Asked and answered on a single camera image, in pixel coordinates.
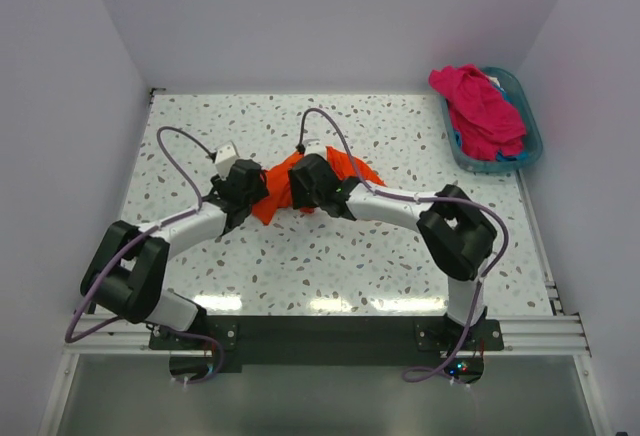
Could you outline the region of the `orange t shirt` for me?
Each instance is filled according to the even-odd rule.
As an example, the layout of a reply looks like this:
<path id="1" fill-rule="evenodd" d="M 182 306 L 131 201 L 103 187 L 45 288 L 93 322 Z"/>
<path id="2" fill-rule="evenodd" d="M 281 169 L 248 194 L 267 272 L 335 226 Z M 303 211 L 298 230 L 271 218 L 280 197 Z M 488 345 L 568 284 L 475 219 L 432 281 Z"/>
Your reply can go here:
<path id="1" fill-rule="evenodd" d="M 292 197 L 288 171 L 303 156 L 302 145 L 293 154 L 284 159 L 281 163 L 266 171 L 267 188 L 269 195 L 253 206 L 252 214 L 263 224 L 271 223 L 276 212 L 280 209 L 292 208 Z M 362 181 L 374 183 L 380 186 L 385 184 L 384 180 L 367 163 L 359 158 L 351 158 L 349 155 L 332 146 L 327 146 L 327 158 L 333 171 L 342 179 L 342 188 L 338 191 L 339 201 L 344 204 L 343 214 L 330 214 L 333 217 L 344 217 L 353 219 L 354 216 L 346 208 L 346 201 L 353 189 L 360 185 Z M 315 209 L 298 209 L 302 212 L 311 213 Z"/>

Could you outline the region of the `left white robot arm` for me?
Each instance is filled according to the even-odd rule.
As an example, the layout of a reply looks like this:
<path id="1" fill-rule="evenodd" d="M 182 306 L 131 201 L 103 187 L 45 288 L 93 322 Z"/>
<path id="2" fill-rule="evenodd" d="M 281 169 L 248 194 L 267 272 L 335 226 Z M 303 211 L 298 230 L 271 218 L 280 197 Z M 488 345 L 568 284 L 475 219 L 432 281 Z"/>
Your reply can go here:
<path id="1" fill-rule="evenodd" d="M 83 306 L 94 303 L 130 323 L 178 332 L 202 332 L 206 311 L 163 288 L 168 262 L 244 223 L 252 206 L 268 195 L 266 172 L 253 160 L 234 161 L 211 179 L 200 205 L 144 226 L 111 224 L 80 284 Z"/>

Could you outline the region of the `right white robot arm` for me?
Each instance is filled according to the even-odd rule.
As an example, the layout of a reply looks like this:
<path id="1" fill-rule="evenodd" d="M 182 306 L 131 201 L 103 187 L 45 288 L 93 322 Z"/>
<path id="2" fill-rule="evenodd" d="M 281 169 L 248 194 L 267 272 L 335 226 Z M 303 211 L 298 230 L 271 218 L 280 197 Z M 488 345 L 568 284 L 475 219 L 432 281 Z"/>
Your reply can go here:
<path id="1" fill-rule="evenodd" d="M 486 311 L 482 279 L 497 231 L 461 188 L 435 193 L 391 190 L 356 176 L 341 178 L 322 156 L 303 157 L 288 171 L 295 208 L 320 208 L 334 218 L 382 222 L 419 233 L 435 265 L 448 278 L 445 316 L 476 325 Z"/>

